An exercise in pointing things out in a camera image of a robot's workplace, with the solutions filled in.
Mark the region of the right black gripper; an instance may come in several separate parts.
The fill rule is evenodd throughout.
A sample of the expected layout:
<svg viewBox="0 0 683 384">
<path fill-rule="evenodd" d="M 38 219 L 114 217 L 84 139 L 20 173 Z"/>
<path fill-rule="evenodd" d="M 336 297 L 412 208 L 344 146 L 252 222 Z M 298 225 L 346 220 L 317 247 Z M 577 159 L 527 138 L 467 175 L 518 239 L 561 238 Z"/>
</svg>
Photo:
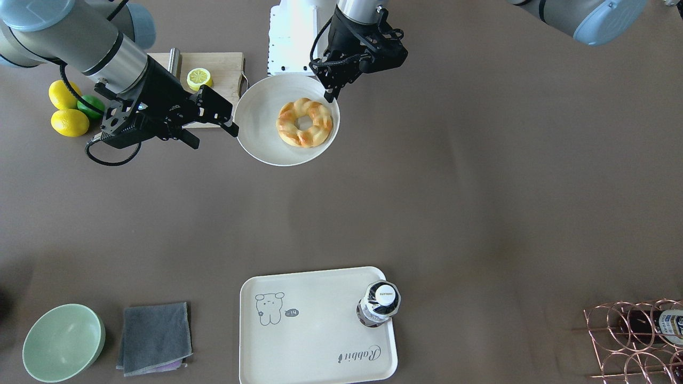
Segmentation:
<svg viewBox="0 0 683 384">
<path fill-rule="evenodd" d="M 232 121 L 232 104 L 211 87 L 203 85 L 191 94 L 160 63 L 147 58 L 147 66 L 127 91 L 113 92 L 111 76 L 96 75 L 95 90 L 111 103 L 104 112 L 102 132 L 88 145 L 105 142 L 117 149 L 150 138 L 180 140 L 194 150 L 200 139 L 185 129 L 199 122 L 220 126 L 237 138 L 239 126 Z"/>
</svg>

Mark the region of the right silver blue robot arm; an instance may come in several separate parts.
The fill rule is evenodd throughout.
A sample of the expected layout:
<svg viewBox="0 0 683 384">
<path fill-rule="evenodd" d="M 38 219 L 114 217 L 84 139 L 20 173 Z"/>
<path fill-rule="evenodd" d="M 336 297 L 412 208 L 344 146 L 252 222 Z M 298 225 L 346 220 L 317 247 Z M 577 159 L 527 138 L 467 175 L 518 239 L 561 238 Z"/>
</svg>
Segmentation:
<svg viewBox="0 0 683 384">
<path fill-rule="evenodd" d="M 24 68 L 63 61 L 96 83 L 110 100 L 101 139 L 123 149 L 150 138 L 175 139 L 198 148 L 186 131 L 193 122 L 219 125 L 236 137 L 232 104 L 203 85 L 191 94 L 151 58 L 135 35 L 150 19 L 125 9 L 117 22 L 109 8 L 85 1 L 2 1 L 2 60 Z"/>
</svg>

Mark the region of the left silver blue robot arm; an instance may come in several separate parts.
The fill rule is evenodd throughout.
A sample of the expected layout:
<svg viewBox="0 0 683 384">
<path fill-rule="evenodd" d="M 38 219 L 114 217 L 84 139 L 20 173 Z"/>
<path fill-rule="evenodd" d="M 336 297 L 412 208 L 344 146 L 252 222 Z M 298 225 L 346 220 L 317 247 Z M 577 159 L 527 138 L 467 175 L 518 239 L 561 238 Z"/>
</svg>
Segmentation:
<svg viewBox="0 0 683 384">
<path fill-rule="evenodd" d="M 512 1 L 554 29 L 588 46 L 613 41 L 629 29 L 645 1 Z M 388 24 L 385 1 L 338 1 L 318 36 L 328 34 L 321 58 L 309 66 L 333 102 L 341 89 L 363 74 L 400 67 L 408 56 L 403 31 Z"/>
</svg>

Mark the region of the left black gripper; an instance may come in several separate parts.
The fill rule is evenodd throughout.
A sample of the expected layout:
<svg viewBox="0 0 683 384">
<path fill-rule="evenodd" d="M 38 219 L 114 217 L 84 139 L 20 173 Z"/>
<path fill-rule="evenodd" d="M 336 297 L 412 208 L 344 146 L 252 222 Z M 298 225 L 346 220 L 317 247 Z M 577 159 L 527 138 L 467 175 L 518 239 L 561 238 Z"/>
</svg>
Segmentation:
<svg viewBox="0 0 683 384">
<path fill-rule="evenodd" d="M 336 5 L 333 15 L 315 37 L 314 47 L 324 34 L 328 43 L 322 57 L 310 51 L 310 68 L 332 103 L 341 89 L 362 74 L 400 67 L 408 56 L 403 31 L 388 24 L 385 5 Z"/>
</svg>

